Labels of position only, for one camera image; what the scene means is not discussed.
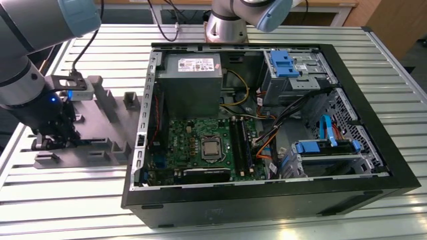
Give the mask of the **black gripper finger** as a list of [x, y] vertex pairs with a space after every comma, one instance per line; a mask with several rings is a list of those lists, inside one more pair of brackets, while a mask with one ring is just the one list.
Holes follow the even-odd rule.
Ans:
[[73, 103], [69, 99], [64, 101], [64, 114], [65, 114], [65, 126], [67, 126], [67, 140], [73, 147], [80, 144], [80, 134], [76, 131], [75, 121], [76, 121], [76, 111]]
[[57, 150], [67, 147], [69, 138], [61, 135], [43, 135], [37, 134], [36, 139], [32, 141], [32, 151], [49, 151]]

